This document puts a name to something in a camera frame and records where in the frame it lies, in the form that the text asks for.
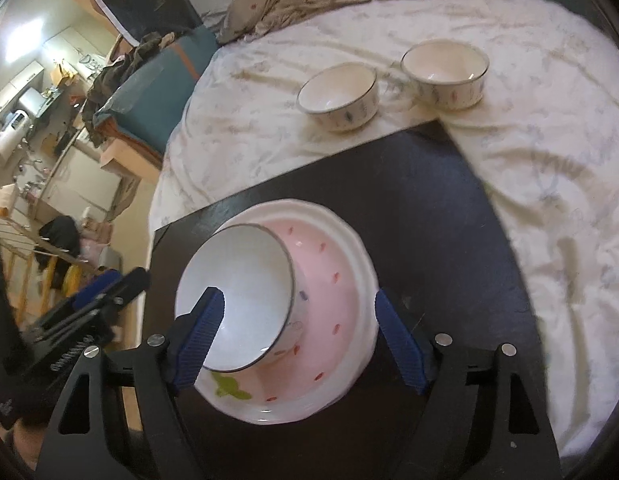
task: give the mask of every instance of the gold rim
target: gold rim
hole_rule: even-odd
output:
[[[468,47],[470,50],[473,50],[474,52],[476,52],[478,54],[478,56],[480,56],[481,58],[483,58],[484,62],[485,62],[485,70],[483,70],[483,72],[475,77],[474,79],[469,79],[469,80],[460,80],[460,81],[434,81],[431,79],[423,79],[420,78],[417,75],[414,75],[413,73],[409,72],[409,70],[406,69],[405,67],[405,57],[407,57],[407,55],[415,50],[416,48],[423,46],[425,44],[430,44],[430,43],[454,43],[454,44],[459,44],[462,46],[466,46]],[[402,59],[400,60],[400,68],[402,69],[402,71],[404,73],[406,73],[411,79],[414,79],[416,81],[418,81],[419,83],[423,83],[426,85],[438,85],[438,86],[461,86],[461,85],[468,85],[471,83],[474,83],[478,80],[480,80],[489,70],[489,57],[487,56],[486,53],[484,53],[482,50],[480,50],[478,47],[470,44],[470,43],[465,43],[465,41],[456,41],[456,40],[428,40],[428,41],[422,41],[421,43],[417,43],[415,44],[413,47],[411,47],[405,54],[403,54]]]
[[[372,81],[371,86],[369,86],[369,88],[363,92],[363,94],[361,94],[359,97],[356,97],[356,99],[353,99],[351,101],[349,101],[348,103],[341,105],[341,106],[337,106],[335,108],[328,108],[327,110],[320,110],[320,111],[313,111],[313,110],[308,110],[307,108],[305,108],[302,104],[300,104],[300,94],[302,93],[303,89],[305,88],[305,86],[307,86],[309,83],[311,83],[314,79],[316,79],[318,76],[320,76],[321,74],[325,73],[325,72],[329,72],[330,70],[333,70],[335,68],[340,68],[342,66],[346,66],[346,65],[357,65],[357,66],[361,66],[363,68],[366,68],[367,70],[369,70],[371,73],[373,73],[374,75],[374,81]],[[326,68],[324,70],[321,70],[320,72],[318,72],[316,75],[312,76],[309,81],[307,81],[300,89],[300,91],[298,92],[298,94],[296,95],[296,106],[298,108],[300,108],[303,112],[305,112],[308,115],[322,115],[322,114],[328,114],[331,112],[335,112],[336,110],[342,110],[343,108],[347,108],[349,105],[354,104],[356,101],[358,101],[359,99],[362,99],[363,97],[365,97],[365,95],[367,95],[369,92],[371,92],[374,88],[374,86],[376,86],[376,81],[379,79],[379,74],[378,72],[376,72],[376,69],[372,66],[369,66],[365,63],[358,63],[355,61],[349,61],[347,63],[340,63],[338,65],[334,65],[331,66],[329,68]]]

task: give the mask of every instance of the metal screw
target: metal screw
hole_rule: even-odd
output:
[[[92,345],[85,348],[83,354],[85,357],[89,357],[91,359],[92,357],[96,357],[99,351],[100,349],[97,346]]]
[[[154,334],[147,338],[147,344],[149,346],[161,346],[164,343],[164,335]]]
[[[501,350],[508,357],[513,357],[516,355],[516,347],[512,344],[505,343],[503,346],[501,346]]]
[[[451,338],[451,335],[444,333],[436,334],[436,337],[433,340],[441,346],[449,346],[451,345],[451,342],[454,341],[454,339]]]

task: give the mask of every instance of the kitchen cabinet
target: kitchen cabinet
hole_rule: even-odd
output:
[[[87,81],[97,72],[80,63],[80,60],[86,54],[93,56],[97,52],[96,47],[78,34],[78,31],[68,27],[43,44],[38,60],[46,70],[52,70],[56,63],[65,60],[78,72],[81,79]]]
[[[4,115],[4,112],[11,108],[16,102],[16,99],[20,97],[27,88],[32,86],[33,80],[36,76],[42,74],[42,71],[42,65],[36,61],[32,61],[24,70],[18,73],[16,77],[4,86],[0,91],[0,116]]]
[[[43,71],[42,65],[38,61],[32,61],[11,81],[12,85],[17,89],[25,89],[30,82]]]
[[[42,195],[40,203],[54,208],[63,215],[71,216],[77,222],[82,218],[86,208],[89,208],[90,216],[97,222],[104,221],[106,217],[106,211],[94,207],[94,204],[86,200],[80,193],[69,189],[62,183],[50,183]]]
[[[70,146],[49,177],[40,201],[77,221],[90,207],[91,216],[102,221],[112,209],[119,184],[118,175],[102,170],[96,160]]]
[[[18,95],[18,89],[11,83],[7,83],[0,91],[0,115],[10,105],[10,103],[16,100]]]
[[[105,211],[112,208],[120,184],[117,174],[102,170],[98,162],[73,146],[54,180]]]

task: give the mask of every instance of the floor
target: floor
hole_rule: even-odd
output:
[[[149,207],[154,195],[155,185],[142,180],[131,205],[113,220],[111,246],[122,256],[122,270],[129,272],[134,267],[147,267],[150,235],[147,227]],[[122,348],[135,348],[138,345],[138,300],[129,304],[123,311],[120,325],[123,327]],[[140,414],[133,388],[123,389],[125,410],[129,427],[141,429]]]

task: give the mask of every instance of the green leaf print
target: green leaf print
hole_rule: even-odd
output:
[[[216,389],[217,397],[231,395],[232,397],[240,400],[249,400],[252,398],[252,394],[249,392],[244,392],[240,389],[240,385],[235,378],[222,376],[218,372],[212,372],[211,376],[216,381],[216,384],[218,384],[218,388]]]

